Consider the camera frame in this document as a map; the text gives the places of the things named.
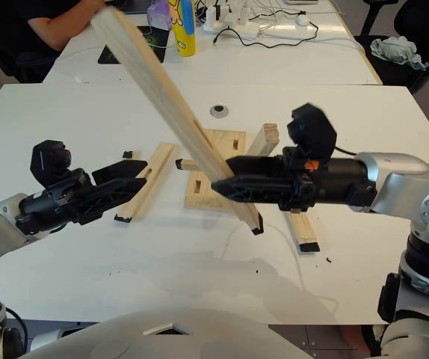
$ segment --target white tabletop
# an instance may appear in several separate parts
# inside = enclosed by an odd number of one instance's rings
[[[191,85],[182,92],[204,127],[244,130],[248,144],[262,123],[278,123],[274,153],[292,145],[291,110],[311,102],[326,112],[340,147],[411,153],[429,162],[429,123],[405,88]],[[211,117],[214,104],[226,105],[228,117]],[[159,141],[178,144],[136,85],[6,85],[0,200],[41,189],[29,163],[32,147],[46,139],[63,141],[72,168],[87,172],[119,160],[124,150],[147,159]],[[184,209],[188,172],[175,169],[179,157],[188,157],[182,148],[138,220],[116,222],[113,209],[1,258],[4,303],[27,319],[101,321],[187,306],[266,323],[380,322],[380,289],[397,271],[407,221],[319,204],[308,216],[321,252],[299,255],[275,205],[258,205],[265,221],[259,236],[231,215]]]
[[[352,39],[334,7],[328,0],[316,5],[283,6],[313,12],[309,18],[319,26],[318,39]],[[146,16],[132,16],[138,25],[146,25]],[[310,37],[314,28],[304,29],[278,14],[279,25],[269,32],[283,37]],[[183,58],[176,48],[167,49],[163,66],[176,82],[202,85],[372,85],[378,84],[370,64],[356,46],[346,40],[303,43],[297,47],[265,49],[244,47],[238,39],[222,37],[213,44],[214,35],[197,28],[197,53]],[[294,43],[292,40],[272,39],[264,43]],[[170,32],[168,46],[174,44]],[[132,82],[121,65],[98,64],[104,43],[88,27],[68,43],[44,82]]]

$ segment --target person's arm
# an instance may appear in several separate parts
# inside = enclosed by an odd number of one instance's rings
[[[55,51],[62,51],[70,39],[87,26],[95,13],[105,7],[105,0],[81,0],[66,13],[54,19],[37,17],[28,24]]]

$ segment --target black mouse pad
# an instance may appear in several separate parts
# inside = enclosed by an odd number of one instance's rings
[[[169,31],[161,30],[160,28],[150,28],[149,26],[138,26],[138,29],[143,33],[145,40],[148,42],[148,45],[152,48],[156,57],[163,64],[164,53],[166,51],[165,47],[168,43],[168,34]],[[99,64],[119,64],[115,55],[111,53],[110,49],[105,46],[98,59]]]

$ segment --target laptop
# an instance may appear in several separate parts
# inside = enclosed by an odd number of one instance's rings
[[[124,13],[146,13],[152,0],[105,0],[105,3]]]

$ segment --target person's hand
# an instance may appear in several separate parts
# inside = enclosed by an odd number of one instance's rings
[[[107,7],[105,0],[82,0],[85,4],[89,5],[95,11],[100,11]]]

